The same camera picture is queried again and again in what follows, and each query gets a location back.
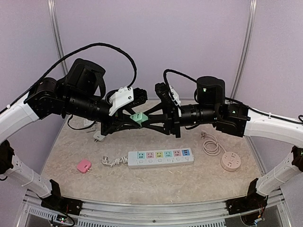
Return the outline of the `green cube plug adapter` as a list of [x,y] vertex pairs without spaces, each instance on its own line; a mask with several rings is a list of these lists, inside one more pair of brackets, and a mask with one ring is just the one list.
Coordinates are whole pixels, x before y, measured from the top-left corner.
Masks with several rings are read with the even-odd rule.
[[130,116],[130,118],[133,121],[135,121],[136,123],[138,123],[140,126],[142,125],[143,122],[145,122],[149,119],[149,117],[147,115],[145,115],[143,112],[138,112],[138,113],[132,114]]

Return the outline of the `pink plug adapter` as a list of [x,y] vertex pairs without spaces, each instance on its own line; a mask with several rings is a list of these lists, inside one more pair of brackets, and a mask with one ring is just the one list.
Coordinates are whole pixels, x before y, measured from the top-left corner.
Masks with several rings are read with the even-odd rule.
[[92,164],[89,160],[83,159],[77,164],[77,170],[82,174],[85,174],[91,171],[91,166]]

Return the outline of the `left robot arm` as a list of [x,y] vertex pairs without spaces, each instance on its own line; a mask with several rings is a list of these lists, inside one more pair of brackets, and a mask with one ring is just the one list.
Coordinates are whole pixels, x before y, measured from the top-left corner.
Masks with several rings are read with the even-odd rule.
[[8,138],[51,114],[62,117],[69,114],[101,122],[104,125],[104,135],[116,130],[117,113],[128,104],[134,104],[138,89],[122,87],[109,98],[104,98],[105,72],[104,68],[91,61],[76,59],[64,78],[42,79],[0,114],[1,175],[20,182],[56,210],[62,210],[66,206],[66,199],[61,196],[58,183],[43,178],[23,164],[15,155]]

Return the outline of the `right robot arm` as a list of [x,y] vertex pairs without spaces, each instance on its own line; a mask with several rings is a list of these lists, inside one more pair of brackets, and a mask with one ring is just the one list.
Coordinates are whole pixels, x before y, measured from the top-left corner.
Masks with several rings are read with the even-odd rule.
[[212,124],[233,136],[255,136],[292,144],[291,152],[266,175],[250,183],[242,206],[252,210],[274,189],[303,171],[303,122],[275,116],[252,109],[239,102],[226,103],[225,82],[212,76],[199,77],[194,93],[197,104],[179,106],[172,99],[172,90],[166,83],[157,84],[155,90],[161,103],[145,112],[149,120],[142,127],[180,137],[180,128]]

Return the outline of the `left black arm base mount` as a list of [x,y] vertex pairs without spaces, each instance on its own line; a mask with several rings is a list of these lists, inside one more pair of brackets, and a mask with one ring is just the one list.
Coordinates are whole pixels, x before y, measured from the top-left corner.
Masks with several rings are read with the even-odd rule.
[[50,180],[50,183],[52,186],[51,194],[46,198],[41,198],[41,206],[48,209],[56,210],[63,214],[72,214],[79,216],[80,211],[82,209],[83,201],[63,197],[61,195],[59,184],[52,179]]

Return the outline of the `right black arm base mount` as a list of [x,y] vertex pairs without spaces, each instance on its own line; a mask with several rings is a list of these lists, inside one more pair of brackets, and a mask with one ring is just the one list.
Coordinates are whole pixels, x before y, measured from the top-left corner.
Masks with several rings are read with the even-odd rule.
[[262,196],[257,193],[257,180],[258,178],[254,179],[249,184],[246,196],[229,199],[226,201],[226,207],[229,215],[265,208],[267,206],[268,195]]

